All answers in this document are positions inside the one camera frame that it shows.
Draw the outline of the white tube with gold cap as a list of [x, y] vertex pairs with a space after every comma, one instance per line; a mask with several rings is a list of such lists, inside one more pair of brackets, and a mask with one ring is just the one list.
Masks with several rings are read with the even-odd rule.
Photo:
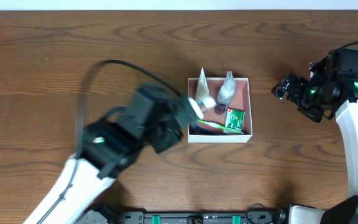
[[208, 83], [206, 81], [204, 69], [201, 68], [200, 76], [199, 76], [198, 84], [197, 84], [197, 88], [196, 88], [195, 100], [199, 104], [205, 105], [206, 102], [208, 101], [208, 98], [209, 98]]

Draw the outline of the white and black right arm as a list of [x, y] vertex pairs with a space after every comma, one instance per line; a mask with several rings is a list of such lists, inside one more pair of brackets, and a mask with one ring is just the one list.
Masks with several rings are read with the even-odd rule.
[[290, 205], [279, 223], [358, 223], [358, 79], [337, 77], [318, 82], [289, 74], [272, 88], [279, 99], [298, 105], [299, 112], [318, 123], [331, 111], [344, 143], [347, 198], [328, 210]]

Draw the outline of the green Dettol soap box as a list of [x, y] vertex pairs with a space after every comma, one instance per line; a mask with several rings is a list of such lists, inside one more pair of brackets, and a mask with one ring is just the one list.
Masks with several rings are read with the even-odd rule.
[[228, 108], [226, 111], [225, 127], [242, 131], [246, 112]]

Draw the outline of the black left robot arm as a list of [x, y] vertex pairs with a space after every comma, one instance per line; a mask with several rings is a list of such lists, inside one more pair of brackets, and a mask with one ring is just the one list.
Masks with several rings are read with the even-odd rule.
[[137, 96], [82, 128], [85, 106], [79, 107], [75, 152], [58, 180], [26, 223], [74, 223], [94, 199], [131, 166], [143, 147], [160, 153], [180, 142], [182, 129], [203, 118], [199, 104], [178, 98]]

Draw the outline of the teal toothpaste tube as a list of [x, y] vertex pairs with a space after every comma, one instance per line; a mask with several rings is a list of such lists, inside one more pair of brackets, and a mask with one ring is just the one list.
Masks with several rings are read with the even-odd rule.
[[204, 117], [204, 112], [206, 110], [211, 110], [216, 106], [216, 102], [211, 96], [207, 96], [201, 101], [196, 101], [193, 98], [188, 98], [188, 101], [199, 119], [202, 119]]

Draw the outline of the green and white toothbrush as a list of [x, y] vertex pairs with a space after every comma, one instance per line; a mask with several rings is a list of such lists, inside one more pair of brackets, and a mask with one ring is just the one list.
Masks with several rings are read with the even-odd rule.
[[225, 127], [222, 126], [220, 124], [214, 123], [214, 122], [210, 122], [210, 121], [203, 121], [203, 120], [197, 120], [198, 123], [202, 123], [202, 124], [206, 124], [208, 126], [211, 126], [212, 128], [217, 128], [217, 129], [222, 129], [223, 131], [227, 131], [230, 133], [236, 133], [236, 134], [244, 134], [242, 131], [238, 130], [238, 129], [234, 129], [234, 128], [229, 128], [229, 127]]

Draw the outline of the clear bottle with blue liquid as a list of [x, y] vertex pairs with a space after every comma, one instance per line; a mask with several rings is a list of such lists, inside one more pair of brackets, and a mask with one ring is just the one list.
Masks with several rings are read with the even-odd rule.
[[216, 114], [223, 114], [229, 107], [236, 91], [236, 81], [231, 71], [226, 73], [225, 81], [219, 90], [217, 97], [217, 106], [214, 111]]

